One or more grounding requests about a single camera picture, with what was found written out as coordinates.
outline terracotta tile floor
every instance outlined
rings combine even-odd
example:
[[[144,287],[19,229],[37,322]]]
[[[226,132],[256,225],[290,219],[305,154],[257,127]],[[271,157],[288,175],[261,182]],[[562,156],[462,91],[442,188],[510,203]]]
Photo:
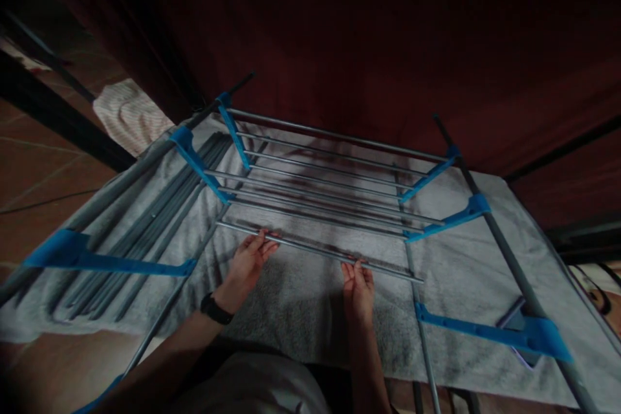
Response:
[[[74,31],[73,48],[57,50],[69,72],[93,94],[127,74],[90,35]],[[87,118],[91,105],[53,72],[37,77]],[[13,105],[0,100],[0,211],[98,189],[116,173]],[[0,215],[0,283],[84,204],[92,193]],[[97,397],[122,373],[142,337],[112,332],[44,334],[28,344],[0,343],[0,367],[29,413],[70,413]]]

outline gray towel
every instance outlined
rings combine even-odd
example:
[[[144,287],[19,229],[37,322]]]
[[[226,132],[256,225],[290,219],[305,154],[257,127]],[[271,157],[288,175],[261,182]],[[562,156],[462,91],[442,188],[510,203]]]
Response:
[[[383,163],[396,162],[411,169],[428,171],[433,166],[430,162],[406,159],[343,142],[254,125],[242,126],[248,132]],[[217,118],[209,118],[194,131],[195,147],[214,131],[226,129]],[[246,142],[250,147],[257,146]],[[317,164],[333,166],[334,163],[284,146],[269,146],[267,153]],[[108,251],[183,164],[184,161],[172,151],[157,169],[144,176],[92,224],[86,232],[93,234],[91,244],[96,245],[96,250]],[[340,175],[267,159],[262,159],[259,164],[393,193],[391,186],[346,179]],[[369,169],[368,166],[349,162],[340,164],[346,170],[393,180],[392,174]],[[240,173],[242,168],[235,148],[231,147],[219,170]],[[284,184],[277,175],[264,171],[255,171],[251,177]],[[474,177],[541,304],[559,327],[598,407],[604,411],[621,412],[618,403],[618,393],[621,393],[621,358],[605,333],[602,319],[577,295],[553,251],[505,182],[491,175],[475,173]],[[415,179],[401,177],[400,181],[412,183]],[[221,182],[226,186],[234,186],[236,183],[230,180]],[[291,185],[293,182],[298,186],[306,186],[306,183],[292,180],[286,184]],[[396,202],[388,198],[361,196],[360,193],[353,196],[351,191],[326,185],[315,185],[314,190],[337,193],[358,201],[369,202],[372,199],[376,204],[397,209]],[[459,170],[449,169],[408,203],[408,211],[444,218],[465,208],[469,195]],[[204,237],[210,219],[215,217],[220,208],[221,204],[214,194],[204,190],[166,250],[162,262],[178,265],[190,257],[196,244]],[[407,268],[404,244],[400,239],[240,206],[231,207],[226,220],[253,228],[272,228],[288,239],[359,254],[370,262],[398,270]],[[204,294],[222,281],[228,271],[232,253],[242,238],[243,234],[224,228],[216,231],[162,327],[161,336],[170,334],[197,308]],[[425,279],[425,284],[420,287],[421,298],[430,312],[493,325],[519,296],[518,287],[483,219],[413,243],[412,249],[415,273]],[[68,295],[67,284],[71,283],[71,292],[80,284],[84,275],[80,274],[71,283],[70,278],[74,276],[72,272],[44,271],[17,308],[14,303],[3,308],[0,313],[3,339],[27,340],[39,332],[80,334],[99,329],[144,333],[177,282],[174,278],[150,277],[125,318],[115,323],[113,317],[116,309],[135,282],[136,278],[132,277],[100,320],[89,321],[86,317],[79,317],[73,322],[67,322],[69,312],[63,304]],[[375,327],[386,376],[426,381],[409,282],[377,273],[375,281]],[[283,246],[270,258],[257,288],[226,328],[224,335],[275,347],[304,362],[346,365],[347,340],[341,288],[342,275],[337,262]],[[508,347],[438,327],[427,328],[431,361],[438,384],[575,406],[560,371],[550,358],[542,358],[535,370],[529,371],[518,362]]]

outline blue plastic bracket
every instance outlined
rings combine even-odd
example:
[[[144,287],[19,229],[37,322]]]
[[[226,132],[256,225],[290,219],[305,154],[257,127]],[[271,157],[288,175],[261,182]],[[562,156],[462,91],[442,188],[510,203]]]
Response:
[[[444,221],[444,225],[432,224],[425,226],[422,233],[404,232],[404,235],[406,236],[405,241],[406,243],[413,243],[414,241],[418,241],[419,239],[423,239],[432,234],[436,234],[462,223],[469,222],[470,220],[474,220],[485,212],[491,211],[492,209],[483,194],[475,194],[468,199],[468,206],[464,210],[442,219],[442,221]]]
[[[401,203],[408,202],[412,197],[416,195],[418,191],[423,189],[436,177],[444,173],[447,168],[452,166],[455,163],[455,159],[461,156],[461,153],[459,152],[459,149],[457,148],[457,146],[453,144],[452,146],[448,148],[446,152],[446,156],[448,157],[448,160],[446,162],[437,164],[435,167],[429,170],[429,173],[427,173],[427,176],[419,179],[416,183],[414,183],[414,186],[412,186],[412,189],[405,192],[403,196],[401,197],[401,199],[399,199],[399,202]]]
[[[68,268],[70,270],[102,270],[105,272],[141,275],[189,276],[196,260],[182,265],[164,265],[121,257],[101,256],[89,251],[90,236],[72,230],[58,230],[24,261],[26,267]]]
[[[506,330],[489,325],[479,325],[464,320],[451,319],[430,313],[424,304],[414,303],[419,321],[437,325],[449,330],[478,336],[531,353],[544,354],[555,359],[573,362],[554,322],[536,317],[524,317],[522,331]]]
[[[241,157],[241,162],[244,164],[244,168],[250,169],[250,160],[244,152],[244,150],[246,150],[246,147],[244,146],[244,142],[241,140],[241,137],[239,137],[239,135],[237,134],[237,124],[235,123],[235,120],[227,110],[231,106],[231,95],[229,93],[222,93],[216,98],[216,100],[220,102],[218,110],[220,110],[220,114],[222,115],[224,124],[226,124],[228,132],[233,138],[233,143],[235,144],[237,152]]]
[[[214,194],[216,194],[216,196],[218,196],[218,198],[223,203],[228,204],[228,200],[233,199],[234,196],[220,191],[220,189],[218,189],[220,188],[220,183],[218,183],[218,180],[215,177],[207,175],[204,172],[207,167],[205,166],[205,163],[201,160],[199,155],[196,153],[196,150],[194,150],[194,147],[192,147],[193,137],[194,135],[192,134],[192,132],[185,126],[182,126],[178,130],[176,130],[172,136],[170,136],[170,139],[175,142],[175,144],[177,145],[177,150],[179,151],[181,156],[186,159],[186,162],[192,167],[194,171],[196,171],[198,176],[201,177],[205,184],[212,189]]]

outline wrist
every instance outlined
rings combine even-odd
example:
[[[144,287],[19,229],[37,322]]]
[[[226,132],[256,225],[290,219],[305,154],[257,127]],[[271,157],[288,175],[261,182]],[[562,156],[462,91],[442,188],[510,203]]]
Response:
[[[235,314],[246,300],[247,293],[234,280],[226,279],[216,288],[212,298],[218,307],[229,314]]]
[[[373,329],[373,316],[352,317],[347,320],[347,326],[356,333],[369,334],[375,332]]]

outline clothes drying rack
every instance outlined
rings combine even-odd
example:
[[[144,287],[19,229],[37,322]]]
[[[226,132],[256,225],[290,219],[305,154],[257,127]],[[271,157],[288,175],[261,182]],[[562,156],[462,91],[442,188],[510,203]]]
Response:
[[[464,163],[463,156],[461,155],[458,147],[453,143],[451,136],[448,134],[446,128],[443,126],[437,115],[434,115],[433,118],[448,145],[447,152],[443,156],[384,144],[364,138],[341,135],[321,128],[301,125],[233,108],[232,95],[248,81],[250,81],[253,76],[254,73],[249,74],[228,92],[222,93],[205,110],[195,115],[184,125],[180,126],[168,140],[154,147],[153,150],[151,150],[144,158],[140,159],[136,163],[133,169],[127,173],[126,176],[121,178],[116,184],[112,185],[107,190],[105,196],[101,196],[93,200],[88,207],[84,209],[84,211],[82,211],[71,221],[68,227],[56,232],[37,250],[35,250],[35,252],[33,252],[33,254],[24,262],[23,266],[18,269],[16,273],[11,275],[5,286],[2,288],[0,304],[3,304],[10,299],[19,289],[24,287],[26,283],[32,282],[32,280],[36,278],[37,273],[40,273],[40,270],[45,267],[70,268],[76,270],[102,270],[108,272],[120,272],[123,274],[137,273],[143,275],[182,277],[167,300],[159,317],[146,334],[143,342],[138,348],[138,351],[127,367],[127,370],[113,382],[111,387],[108,389],[110,390],[139,363],[147,349],[147,346],[160,329],[162,323],[166,319],[166,316],[169,314],[170,309],[174,305],[177,296],[192,273],[196,261],[202,254],[204,247],[213,237],[215,230],[218,227],[223,227],[244,232],[246,234],[256,235],[259,233],[257,230],[225,221],[224,217],[229,207],[231,207],[231,205],[239,205],[245,208],[266,210],[283,215],[318,221],[333,226],[340,226],[371,234],[394,237],[395,239],[403,241],[409,265],[409,273],[399,272],[371,263],[363,263],[362,266],[369,268],[374,272],[386,274],[396,279],[407,280],[411,283],[414,296],[414,309],[421,337],[422,352],[433,396],[434,410],[436,413],[439,413],[439,401],[433,375],[433,368],[431,366],[427,347],[425,331],[426,324],[436,325],[449,331],[458,331],[476,336],[478,338],[485,338],[497,343],[509,345],[516,349],[531,351],[533,353],[553,357],[565,380],[567,381],[567,384],[578,405],[580,406],[580,409],[584,413],[588,414],[597,412],[594,402],[587,392],[580,374],[574,365],[572,356],[565,346],[555,324],[546,316],[532,286],[528,282],[515,255],[511,251],[505,236],[498,227],[485,196],[477,187],[477,184]],[[230,132],[230,136],[232,137],[239,157],[244,165],[245,170],[242,175],[233,175],[209,169],[192,146],[192,130],[216,109],[220,112]],[[406,155],[408,157],[434,160],[437,164],[428,172],[422,172],[406,167],[400,167],[394,164],[383,164],[377,161],[352,157],[350,155],[339,154],[333,151],[294,144],[286,140],[245,133],[239,130],[235,118],[258,121],[268,125],[276,125],[278,127],[286,127],[293,132],[303,131],[304,133],[327,136],[329,138],[360,144],[361,146],[371,147],[374,149],[385,149],[393,153]],[[245,140],[259,141],[262,143],[262,146],[256,151],[249,150],[246,148]],[[374,168],[386,170],[394,174],[394,181],[361,175],[359,173],[353,173],[340,168],[332,168],[330,166],[301,162],[299,160],[292,160],[289,158],[277,157],[275,155],[263,153],[265,147],[270,144],[293,147],[302,151],[310,151],[317,157],[329,157],[331,160],[340,158],[355,162],[357,164],[368,165]],[[214,192],[223,204],[223,207],[212,221],[206,237],[196,249],[193,257],[187,260],[187,262],[183,265],[172,266],[137,261],[122,257],[99,256],[89,252],[87,249],[89,236],[81,233],[81,231],[83,231],[110,204],[112,204],[118,196],[123,194],[123,192],[125,192],[126,189],[134,183],[134,181],[136,181],[142,174],[161,160],[161,158],[173,147],[177,149],[192,170],[196,172],[201,180]],[[315,170],[317,172],[327,171],[343,177],[351,177],[353,179],[360,179],[366,182],[391,186],[395,189],[395,193],[391,194],[384,191],[370,190],[367,188],[352,186],[351,184],[326,180],[321,177],[311,177],[297,173],[289,173],[283,170],[262,166],[260,164],[262,159],[275,160],[282,164],[303,166],[304,168]],[[461,173],[463,174],[463,177],[472,192],[472,195],[464,200],[465,207],[443,219],[434,219],[426,217],[425,215],[408,212],[405,209],[408,201],[410,201],[427,184],[441,176],[442,173],[444,173],[451,166],[457,166],[461,170]],[[276,184],[259,179],[251,179],[249,178],[249,175],[254,170],[271,172],[277,175],[290,177],[291,179],[303,179],[304,181],[309,182],[310,186],[313,184],[333,186],[335,188],[348,189],[353,192],[359,191],[370,196],[391,198],[394,200],[397,208],[390,208],[385,204],[379,205],[372,202],[352,200],[339,195],[329,195],[324,192],[315,191],[312,188],[302,189],[300,187],[289,186],[286,184]],[[418,179],[413,184],[404,184],[399,181],[399,177],[402,174],[408,175],[409,177],[416,177]],[[234,188],[227,188],[221,186],[218,178],[236,180],[238,183]],[[259,194],[255,191],[244,190],[243,186],[246,185],[257,186],[259,188],[269,190],[275,193],[275,195],[268,195],[264,193]],[[295,208],[296,211],[292,212],[290,210],[285,210],[280,207],[283,205]],[[319,217],[317,215],[310,215],[308,213],[304,213],[304,211],[320,213],[324,216]],[[382,219],[379,219],[376,215],[373,216],[378,213],[383,215]],[[505,261],[507,262],[509,270],[516,280],[516,283],[527,303],[528,314],[525,316],[525,326],[522,331],[500,329],[474,322],[439,316],[428,311],[423,302],[420,301],[418,286],[423,285],[424,281],[413,275],[413,257],[409,244],[415,241],[423,240],[430,235],[442,234],[442,232],[447,229],[459,227],[460,224],[472,221],[479,217],[485,219],[485,222],[487,223],[503,257],[505,258]],[[282,237],[268,235],[266,238],[279,242],[285,246],[304,250],[312,254],[318,254],[329,259],[346,263],[354,263],[354,259],[342,252],[319,249],[303,243],[290,241]],[[93,403],[85,406],[84,409],[90,409],[97,403],[97,401],[98,400],[95,400]]]

